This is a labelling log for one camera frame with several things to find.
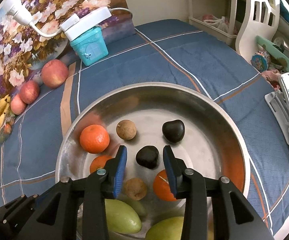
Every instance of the canvas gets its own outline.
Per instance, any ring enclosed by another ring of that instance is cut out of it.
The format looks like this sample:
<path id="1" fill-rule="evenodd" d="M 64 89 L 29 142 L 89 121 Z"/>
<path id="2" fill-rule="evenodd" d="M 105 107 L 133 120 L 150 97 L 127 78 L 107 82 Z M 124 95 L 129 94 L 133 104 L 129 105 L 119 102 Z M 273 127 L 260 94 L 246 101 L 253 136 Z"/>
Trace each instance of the canvas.
<path id="1" fill-rule="evenodd" d="M 59 25 L 76 13 L 80 18 L 102 6 L 127 8 L 126 0 L 22 0 L 33 15 L 33 23 L 44 33 L 54 33 Z M 0 97 L 16 93 L 25 80 L 38 82 L 43 65 L 70 51 L 64 33 L 54 38 L 39 36 L 31 27 L 22 26 L 6 16 L 0 5 Z M 134 34 L 129 13 L 115 11 L 99 24 L 106 44 Z"/>

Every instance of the turquoise plastic box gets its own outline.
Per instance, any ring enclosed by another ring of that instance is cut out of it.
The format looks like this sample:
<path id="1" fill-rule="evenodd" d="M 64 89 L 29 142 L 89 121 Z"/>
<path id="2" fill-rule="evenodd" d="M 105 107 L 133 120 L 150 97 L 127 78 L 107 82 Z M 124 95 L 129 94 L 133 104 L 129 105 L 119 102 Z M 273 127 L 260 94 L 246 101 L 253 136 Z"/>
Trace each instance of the turquoise plastic box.
<path id="1" fill-rule="evenodd" d="M 101 27 L 93 27 L 70 42 L 71 47 L 86 66 L 108 55 Z"/>

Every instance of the bowl rim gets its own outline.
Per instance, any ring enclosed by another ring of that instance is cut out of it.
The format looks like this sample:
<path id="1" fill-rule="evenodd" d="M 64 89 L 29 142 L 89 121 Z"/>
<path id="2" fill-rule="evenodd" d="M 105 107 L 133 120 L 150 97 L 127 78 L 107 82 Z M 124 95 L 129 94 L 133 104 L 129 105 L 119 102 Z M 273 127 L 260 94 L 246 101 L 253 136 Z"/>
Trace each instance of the bowl rim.
<path id="1" fill-rule="evenodd" d="M 251 159 L 251 157 L 250 157 L 249 152 L 247 150 L 244 138 L 243 138 L 242 134 L 240 133 L 240 130 L 238 129 L 238 127 L 235 124 L 235 122 L 231 119 L 231 117 L 217 103 L 215 103 L 214 101 L 212 101 L 208 97 L 204 96 L 203 94 L 201 94 L 201 93 L 199 93 L 199 92 L 197 92 L 195 90 L 192 90 L 190 88 L 183 87 L 183 86 L 177 85 L 177 84 L 167 83 L 167 82 L 144 82 L 144 83 L 136 83 L 136 84 L 127 85 L 127 86 L 115 89 L 115 90 L 103 95 L 102 97 L 100 97 L 97 100 L 95 100 L 94 102 L 92 102 L 86 109 L 84 109 L 77 116 L 77 118 L 73 121 L 73 123 L 71 124 L 71 126 L 68 129 L 68 131 L 66 132 L 66 134 L 65 134 L 65 136 L 63 138 L 63 141 L 61 143 L 61 146 L 60 146 L 60 149 L 59 149 L 59 152 L 58 152 L 56 166 L 55 166 L 55 183 L 58 183 L 60 181 L 60 161 L 62 159 L 64 145 L 65 145 L 66 141 L 68 140 L 70 134 L 74 130 L 75 126 L 80 121 L 80 119 L 91 108 L 93 108 L 95 105 L 97 105 L 98 103 L 100 103 L 104 99 L 111 97 L 112 95 L 115 95 L 117 93 L 129 90 L 129 89 L 134 89 L 134 88 L 139 88 L 139 87 L 152 87 L 152 86 L 153 87 L 156 86 L 156 87 L 172 88 L 172 89 L 177 89 L 177 90 L 192 94 L 192 95 L 200 98 L 201 100 L 205 101 L 207 104 L 211 105 L 219 114 L 222 115 L 222 117 L 227 121 L 227 123 L 232 128 L 235 136 L 238 139 L 238 142 L 239 142 L 239 145 L 240 145 L 240 148 L 241 148 L 241 153 L 242 153 L 242 158 L 243 158 L 243 163 L 244 163 L 244 168 L 245 168 L 243 195 L 245 196 L 245 198 L 247 198 L 248 197 L 248 193 L 249 193 L 249 187 L 250 187 L 250 176 L 251 176 L 250 159 Z"/>

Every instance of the metal screw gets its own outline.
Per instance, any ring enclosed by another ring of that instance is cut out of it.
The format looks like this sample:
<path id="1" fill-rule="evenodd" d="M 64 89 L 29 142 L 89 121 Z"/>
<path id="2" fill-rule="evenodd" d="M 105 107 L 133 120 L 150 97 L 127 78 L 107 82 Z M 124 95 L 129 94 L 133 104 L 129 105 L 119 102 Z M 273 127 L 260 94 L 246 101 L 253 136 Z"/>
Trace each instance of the metal screw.
<path id="1" fill-rule="evenodd" d="M 104 175 L 104 174 L 106 174 L 107 173 L 107 171 L 105 170 L 105 169 L 98 169 L 97 170 L 97 174 L 98 175 Z"/>
<path id="2" fill-rule="evenodd" d="M 184 170 L 184 173 L 187 174 L 187 175 L 192 175 L 194 173 L 194 170 L 190 169 L 190 168 L 187 168 L 187 169 Z"/>
<path id="3" fill-rule="evenodd" d="M 229 183 L 229 178 L 228 177 L 226 177 L 226 176 L 223 176 L 223 177 L 221 177 L 221 181 L 223 182 L 223 183 Z"/>
<path id="4" fill-rule="evenodd" d="M 61 177 L 60 181 L 61 181 L 62 183 L 68 183 L 68 182 L 69 182 L 69 179 L 70 179 L 70 177 L 65 176 L 65 177 Z"/>

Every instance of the white plastic chair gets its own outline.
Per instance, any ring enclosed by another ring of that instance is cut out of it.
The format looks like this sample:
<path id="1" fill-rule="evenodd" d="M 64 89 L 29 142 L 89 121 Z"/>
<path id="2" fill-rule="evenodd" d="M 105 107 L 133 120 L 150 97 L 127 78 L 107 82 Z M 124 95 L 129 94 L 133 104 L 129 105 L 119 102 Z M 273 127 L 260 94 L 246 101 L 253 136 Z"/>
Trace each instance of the white plastic chair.
<path id="1" fill-rule="evenodd" d="M 279 14 L 280 0 L 246 0 L 246 14 L 236 39 L 236 51 L 247 62 L 259 50 L 255 40 L 257 35 L 272 40 L 278 28 Z"/>

